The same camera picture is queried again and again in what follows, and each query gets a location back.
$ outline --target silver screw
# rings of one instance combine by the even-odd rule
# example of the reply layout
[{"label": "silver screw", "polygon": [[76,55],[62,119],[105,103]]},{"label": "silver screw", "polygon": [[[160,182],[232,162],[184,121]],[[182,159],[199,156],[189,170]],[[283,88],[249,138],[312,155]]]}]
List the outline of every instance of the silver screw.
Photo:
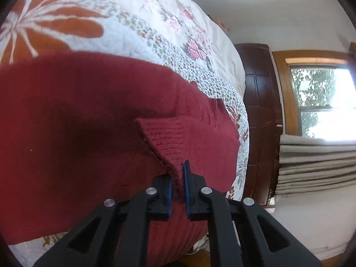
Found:
[{"label": "silver screw", "polygon": [[203,188],[201,189],[201,191],[202,191],[203,194],[206,194],[206,195],[209,195],[209,194],[212,193],[212,189],[209,188],[208,186],[203,187]]},{"label": "silver screw", "polygon": [[106,199],[104,201],[104,206],[105,207],[112,207],[115,205],[115,201],[113,199]]},{"label": "silver screw", "polygon": [[253,199],[251,199],[251,198],[244,198],[243,199],[243,203],[246,206],[252,206],[255,203],[255,201]]},{"label": "silver screw", "polygon": [[149,187],[146,189],[146,194],[147,195],[154,195],[155,193],[157,193],[157,189],[153,188],[153,187]]}]

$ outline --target tree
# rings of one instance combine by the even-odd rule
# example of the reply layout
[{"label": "tree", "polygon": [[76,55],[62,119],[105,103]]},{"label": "tree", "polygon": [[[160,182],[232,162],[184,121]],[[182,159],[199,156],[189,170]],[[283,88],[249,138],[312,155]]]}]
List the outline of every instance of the tree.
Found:
[{"label": "tree", "polygon": [[[331,104],[335,94],[334,69],[325,68],[293,68],[291,70],[296,92],[297,104],[303,106],[327,106]],[[306,90],[300,90],[302,81],[308,81]],[[310,128],[318,123],[317,112],[301,114],[302,135],[314,137]]]}]

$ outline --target sky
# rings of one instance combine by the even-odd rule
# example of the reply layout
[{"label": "sky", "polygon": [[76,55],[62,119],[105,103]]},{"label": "sky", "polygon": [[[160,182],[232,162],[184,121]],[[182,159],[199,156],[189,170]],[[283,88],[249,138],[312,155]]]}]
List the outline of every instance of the sky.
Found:
[{"label": "sky", "polygon": [[330,141],[356,140],[356,90],[348,69],[335,69],[335,94],[331,106],[319,111],[318,123],[309,129],[316,138]]}]

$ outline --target red garment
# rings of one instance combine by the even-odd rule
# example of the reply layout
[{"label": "red garment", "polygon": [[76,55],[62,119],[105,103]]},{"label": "red garment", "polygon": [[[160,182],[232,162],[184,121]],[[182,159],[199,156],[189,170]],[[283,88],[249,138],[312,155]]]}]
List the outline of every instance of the red garment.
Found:
[{"label": "red garment", "polygon": [[131,198],[169,172],[170,222],[153,222],[147,266],[206,232],[189,222],[181,164],[226,192],[238,133],[221,100],[167,67],[77,52],[0,69],[0,232],[8,244],[70,229],[106,198]]}]

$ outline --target floral bedspread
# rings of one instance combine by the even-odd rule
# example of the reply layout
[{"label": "floral bedspread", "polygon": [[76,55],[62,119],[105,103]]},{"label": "floral bedspread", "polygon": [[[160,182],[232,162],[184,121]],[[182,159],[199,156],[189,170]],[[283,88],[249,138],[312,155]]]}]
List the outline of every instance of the floral bedspread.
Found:
[{"label": "floral bedspread", "polygon": [[[227,197],[240,200],[249,154],[242,96],[245,73],[225,33],[191,0],[18,0],[0,28],[0,67],[56,51],[96,51],[170,67],[221,98],[240,135],[236,179]],[[10,246],[23,266],[64,233]]]}]

